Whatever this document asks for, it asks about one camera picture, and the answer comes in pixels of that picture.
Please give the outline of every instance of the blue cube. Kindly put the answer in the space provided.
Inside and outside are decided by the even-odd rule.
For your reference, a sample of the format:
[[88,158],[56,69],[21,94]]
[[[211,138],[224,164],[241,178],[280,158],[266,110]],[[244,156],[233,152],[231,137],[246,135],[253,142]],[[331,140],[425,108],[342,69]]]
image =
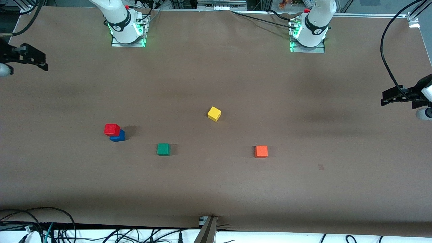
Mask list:
[[113,141],[113,142],[121,142],[124,141],[124,131],[120,130],[120,136],[118,137],[109,137],[109,140]]

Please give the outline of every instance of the white floor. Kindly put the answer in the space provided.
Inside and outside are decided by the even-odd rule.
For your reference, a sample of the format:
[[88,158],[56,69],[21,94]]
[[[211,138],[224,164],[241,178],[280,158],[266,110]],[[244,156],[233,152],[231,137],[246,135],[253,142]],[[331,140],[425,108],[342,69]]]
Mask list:
[[[121,230],[121,233],[126,233],[128,230]],[[161,230],[158,232],[153,239],[162,236],[172,230]],[[77,237],[79,238],[90,238],[98,239],[106,237],[112,232],[112,230],[79,230]],[[184,230],[183,231],[183,242],[193,243],[199,230]],[[150,236],[151,230],[139,230],[140,241],[144,241]],[[19,240],[26,234],[25,231],[9,231],[0,232],[0,243],[18,243]],[[134,230],[129,237],[137,238],[137,231]],[[346,243],[345,236],[342,234],[328,234],[324,243]],[[68,237],[73,237],[73,230],[68,231]],[[216,233],[215,243],[227,243],[228,241],[234,240],[232,243],[319,243],[322,234],[317,233],[279,233],[279,232],[235,232],[235,231],[220,231]],[[358,243],[377,243],[379,236],[370,235],[354,235]],[[113,243],[117,239],[116,236],[112,237],[107,243]],[[178,233],[169,235],[163,240],[168,240],[170,243],[178,242]],[[37,233],[32,232],[25,243],[40,243],[40,237]],[[101,243],[103,240],[89,241],[89,240],[77,240],[76,243]],[[382,243],[432,243],[432,238],[420,238],[420,237],[391,237],[384,236],[381,241]]]

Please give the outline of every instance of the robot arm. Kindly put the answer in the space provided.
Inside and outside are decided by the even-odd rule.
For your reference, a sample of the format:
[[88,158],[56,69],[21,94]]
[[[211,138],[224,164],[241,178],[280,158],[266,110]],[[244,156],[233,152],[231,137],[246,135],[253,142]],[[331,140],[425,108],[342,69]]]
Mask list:
[[325,38],[328,24],[336,10],[336,0],[315,0],[311,11],[301,14],[301,27],[293,37],[307,47],[319,45]]
[[126,9],[121,0],[89,0],[103,13],[112,35],[121,43],[131,43],[144,34],[143,14]]

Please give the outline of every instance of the red cube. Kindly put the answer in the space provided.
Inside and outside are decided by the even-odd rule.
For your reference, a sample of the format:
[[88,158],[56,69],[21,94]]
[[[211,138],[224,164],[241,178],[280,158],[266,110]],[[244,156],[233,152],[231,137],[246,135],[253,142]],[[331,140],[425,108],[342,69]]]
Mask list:
[[268,155],[267,146],[258,145],[255,147],[255,158],[267,158]]
[[105,124],[104,134],[108,137],[118,137],[120,136],[120,126],[115,123]]

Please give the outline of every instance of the green cube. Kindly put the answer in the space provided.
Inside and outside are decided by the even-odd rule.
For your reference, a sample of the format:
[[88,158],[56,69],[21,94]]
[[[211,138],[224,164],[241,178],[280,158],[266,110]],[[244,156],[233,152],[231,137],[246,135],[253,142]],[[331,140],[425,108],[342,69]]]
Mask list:
[[160,156],[168,156],[171,153],[171,148],[169,144],[158,144],[157,154]]

